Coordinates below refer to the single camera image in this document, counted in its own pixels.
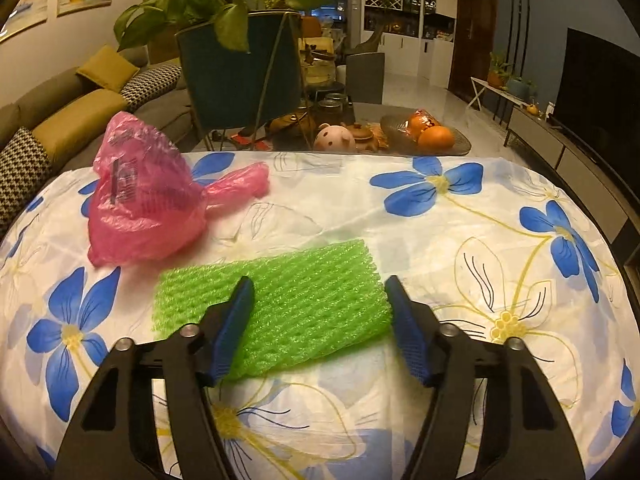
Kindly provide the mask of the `pink plastic bag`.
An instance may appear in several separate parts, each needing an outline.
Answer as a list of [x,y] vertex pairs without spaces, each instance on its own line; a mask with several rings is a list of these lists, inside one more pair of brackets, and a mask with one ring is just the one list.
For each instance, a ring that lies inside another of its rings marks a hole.
[[163,260],[195,242],[208,222],[269,191],[263,162],[207,184],[160,130],[119,112],[93,162],[99,176],[87,209],[94,266]]

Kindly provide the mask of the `green foam net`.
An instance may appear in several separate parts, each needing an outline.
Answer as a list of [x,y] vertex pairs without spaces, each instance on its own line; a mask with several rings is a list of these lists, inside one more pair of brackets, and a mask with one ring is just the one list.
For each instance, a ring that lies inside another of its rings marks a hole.
[[226,301],[236,283],[254,283],[255,307],[228,377],[257,377],[315,361],[390,329],[392,308],[363,240],[253,260],[164,272],[153,307],[160,338]]

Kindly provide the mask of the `floral white tablecloth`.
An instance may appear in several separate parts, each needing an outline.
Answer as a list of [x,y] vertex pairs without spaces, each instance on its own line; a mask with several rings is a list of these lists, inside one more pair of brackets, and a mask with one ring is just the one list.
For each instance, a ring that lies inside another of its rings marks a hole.
[[605,238],[562,188],[501,158],[190,154],[213,183],[253,164],[266,196],[185,252],[93,266],[99,179],[64,172],[1,244],[1,417],[50,469],[100,363],[198,321],[248,274],[256,308],[229,375],[206,392],[243,479],[397,479],[431,393],[406,367],[383,281],[397,276],[471,338],[521,339],[587,474],[639,414],[639,331]]

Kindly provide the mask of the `grey tv cabinet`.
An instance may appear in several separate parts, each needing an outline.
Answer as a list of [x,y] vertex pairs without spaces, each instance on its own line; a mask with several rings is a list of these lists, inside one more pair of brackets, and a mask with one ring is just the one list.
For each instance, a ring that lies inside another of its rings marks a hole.
[[521,107],[512,110],[508,135],[532,150],[610,243],[626,266],[639,263],[639,204],[618,186],[603,162],[577,144],[572,133]]

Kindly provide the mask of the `orange fruit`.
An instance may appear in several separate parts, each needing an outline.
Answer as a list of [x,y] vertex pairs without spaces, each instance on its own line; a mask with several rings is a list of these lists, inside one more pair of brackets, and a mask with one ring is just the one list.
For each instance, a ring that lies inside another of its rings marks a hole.
[[445,126],[424,128],[418,137],[419,148],[424,152],[447,151],[455,143],[454,133]]

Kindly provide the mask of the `dark fruit tray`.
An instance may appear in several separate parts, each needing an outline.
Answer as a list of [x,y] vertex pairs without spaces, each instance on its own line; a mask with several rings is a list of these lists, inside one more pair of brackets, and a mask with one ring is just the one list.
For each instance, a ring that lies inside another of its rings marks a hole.
[[421,130],[411,127],[408,115],[385,115],[381,128],[388,149],[404,155],[464,156],[472,148],[471,141],[455,128],[443,125]]

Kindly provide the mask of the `large yellow cushion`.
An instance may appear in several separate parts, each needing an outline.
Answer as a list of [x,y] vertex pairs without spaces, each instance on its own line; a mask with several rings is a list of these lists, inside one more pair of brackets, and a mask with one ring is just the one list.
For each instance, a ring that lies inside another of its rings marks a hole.
[[111,118],[127,106],[124,98],[106,89],[94,90],[70,102],[34,130],[46,150],[51,169],[60,170],[91,141],[104,133]]

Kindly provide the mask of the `large black television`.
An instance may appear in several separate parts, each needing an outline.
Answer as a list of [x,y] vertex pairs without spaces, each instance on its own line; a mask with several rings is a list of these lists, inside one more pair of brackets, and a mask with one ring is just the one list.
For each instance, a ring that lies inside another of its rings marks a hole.
[[638,178],[638,55],[570,28],[553,116],[621,178]]

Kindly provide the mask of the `small white side table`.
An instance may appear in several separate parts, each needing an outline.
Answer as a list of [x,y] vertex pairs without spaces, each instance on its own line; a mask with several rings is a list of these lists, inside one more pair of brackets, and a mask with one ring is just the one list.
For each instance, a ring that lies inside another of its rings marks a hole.
[[472,100],[468,104],[466,104],[466,108],[471,108],[476,105],[477,109],[481,112],[483,110],[483,105],[480,100],[482,99],[482,96],[486,91],[494,94],[495,96],[498,96],[499,100],[509,102],[514,107],[520,108],[521,110],[525,110],[527,107],[527,103],[525,101],[521,100],[517,96],[514,96],[512,93],[507,92],[506,90],[491,86],[490,84],[488,84],[487,80],[471,77],[470,81],[472,84],[474,96],[472,97]]

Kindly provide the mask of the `pink pig figurine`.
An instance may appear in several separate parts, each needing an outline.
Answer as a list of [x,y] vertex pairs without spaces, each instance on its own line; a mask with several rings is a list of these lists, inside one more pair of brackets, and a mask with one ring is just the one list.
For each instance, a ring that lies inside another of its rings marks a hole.
[[352,133],[344,126],[329,125],[326,122],[319,126],[314,139],[314,150],[335,153],[355,153],[356,142]]

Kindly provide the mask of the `houndstooth patterned cushion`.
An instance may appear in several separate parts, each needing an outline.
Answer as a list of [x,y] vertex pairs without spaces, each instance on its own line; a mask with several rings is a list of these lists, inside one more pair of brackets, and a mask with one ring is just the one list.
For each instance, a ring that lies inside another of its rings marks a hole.
[[175,63],[160,63],[133,76],[120,90],[127,103],[126,111],[135,112],[144,104],[176,88],[182,68]]

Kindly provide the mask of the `dark entrance door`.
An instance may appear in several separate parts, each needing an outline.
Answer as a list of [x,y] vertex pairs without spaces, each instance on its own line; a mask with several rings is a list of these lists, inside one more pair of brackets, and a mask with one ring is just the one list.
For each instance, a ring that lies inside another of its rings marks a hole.
[[458,0],[448,90],[464,102],[475,96],[471,78],[488,75],[496,15],[497,0]]

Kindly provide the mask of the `potted green plant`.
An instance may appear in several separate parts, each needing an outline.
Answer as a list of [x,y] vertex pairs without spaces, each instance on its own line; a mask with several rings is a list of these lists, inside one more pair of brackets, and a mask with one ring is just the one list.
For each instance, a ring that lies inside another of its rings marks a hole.
[[119,49],[148,44],[175,29],[195,127],[211,146],[247,128],[250,144],[273,119],[306,96],[299,56],[300,21],[326,0],[276,0],[250,10],[246,0],[143,0],[114,24]]

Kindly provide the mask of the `glass jar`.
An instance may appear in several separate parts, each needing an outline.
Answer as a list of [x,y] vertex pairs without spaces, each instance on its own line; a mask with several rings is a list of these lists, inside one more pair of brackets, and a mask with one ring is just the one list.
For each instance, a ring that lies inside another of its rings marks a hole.
[[323,50],[306,49],[302,69],[307,87],[325,86],[335,81],[335,55]]

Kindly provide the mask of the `sailboat painting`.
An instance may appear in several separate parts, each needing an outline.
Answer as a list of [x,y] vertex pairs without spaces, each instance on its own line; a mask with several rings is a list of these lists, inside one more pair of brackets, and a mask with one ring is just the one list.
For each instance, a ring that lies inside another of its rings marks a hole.
[[47,21],[48,0],[20,0],[4,23],[0,41]]

